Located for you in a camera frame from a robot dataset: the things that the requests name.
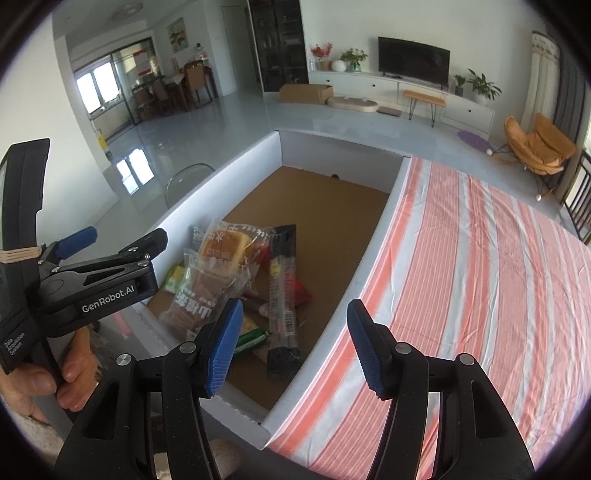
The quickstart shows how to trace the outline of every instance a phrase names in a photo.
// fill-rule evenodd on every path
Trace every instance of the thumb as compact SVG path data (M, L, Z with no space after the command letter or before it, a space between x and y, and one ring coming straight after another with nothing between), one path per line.
M56 381L47 370L32 364L22 364L8 375L8 379L12 390L31 397L51 395L57 388Z

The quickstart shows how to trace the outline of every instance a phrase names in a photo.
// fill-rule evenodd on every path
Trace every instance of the wall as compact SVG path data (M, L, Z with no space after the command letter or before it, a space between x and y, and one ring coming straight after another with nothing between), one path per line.
M43 88L39 85L43 72ZM37 239L50 242L92 225L116 196L96 164L64 88L51 18L31 36L0 83L0 155L17 142L51 139L37 215Z
M196 0L168 14L152 29L161 53L160 68L165 75L174 73L172 58L182 67L194 55L194 46L200 43L209 55L218 92L221 96L237 90L232 57L222 17L222 7L245 7L246 0ZM174 53L168 39L168 26L183 17L189 48Z
M175 53L173 52L173 46L168 37L168 26L181 17L184 18L185 32L187 33L189 46L184 50ZM201 0L189 2L188 4L177 8L166 17L160 19L159 22L152 27L152 30L154 32L154 42L158 45L158 51L160 52L160 56L158 57L160 59L160 70L164 75L174 75L172 63L173 57L177 59L178 64L181 67L194 57L194 47L197 43L200 43L207 51L212 66L215 63L212 54L212 45L209 40L209 32L205 21L205 10Z
M70 101L70 106L74 112L74 116L80 126L80 131L86 140L88 148L92 152L95 158L96 164L102 171L105 171L110 166L109 160L105 157L103 149L99 145L99 141L96 138L95 129L92 128L90 121L88 120L88 113L86 113L86 107L82 102L82 96L78 85L72 72L70 65L70 57L68 55L68 49L66 44L66 38L60 37L55 41L57 64L60 69L61 79L66 89L66 95Z
M153 40L153 37L154 33L148 29L146 20L140 20L123 27L109 30L71 48L70 61L72 63L72 70L76 71L80 67L118 48L125 47L145 38L152 38ZM156 46L154 48L156 56L160 58L160 52L158 52Z
M105 139L108 139L125 124L131 123L131 118L129 117L125 102L119 102L117 105L109 108L105 113L100 114L93 121L96 129L100 130L100 133L102 133Z
M203 0L207 28L212 42L213 54L216 59L219 89L221 95L236 92L238 85L232 66L232 56L226 36L226 25L223 21L222 7L246 7L246 0Z
M543 20L522 0L300 0L306 44L333 43L331 59L349 47L369 54L362 68L378 71L378 36L418 41L450 50L450 78L486 75L503 90L493 137L503 138L509 115L521 118L531 70L531 31Z

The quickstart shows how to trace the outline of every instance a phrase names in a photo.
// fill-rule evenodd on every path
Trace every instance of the flower vase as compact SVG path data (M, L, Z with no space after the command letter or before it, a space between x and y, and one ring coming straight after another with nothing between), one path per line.
M343 60L335 60L332 63L332 69L334 72L342 73L347 69L347 64Z
M486 106L488 104L488 98L480 93L476 94L475 100L478 105Z
M330 70L330 62L326 59L318 60L318 69L323 72L328 72Z

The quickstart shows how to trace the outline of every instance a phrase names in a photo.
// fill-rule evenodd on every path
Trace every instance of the bottle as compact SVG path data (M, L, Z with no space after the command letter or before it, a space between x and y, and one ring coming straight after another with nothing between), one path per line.
M200 43L195 45L195 58L197 60L203 60L204 65L209 65L209 56L205 51L205 47L202 47Z

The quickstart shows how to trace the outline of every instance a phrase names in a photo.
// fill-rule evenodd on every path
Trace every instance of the white vase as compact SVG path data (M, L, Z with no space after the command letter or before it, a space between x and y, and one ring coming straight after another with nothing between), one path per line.
M347 64L343 60L335 60L332 63L332 69L334 72L344 72L347 69Z
M475 100L478 105L482 105L482 106L488 105L488 98L486 98L486 96L484 96L484 95L481 95L480 93L476 94Z

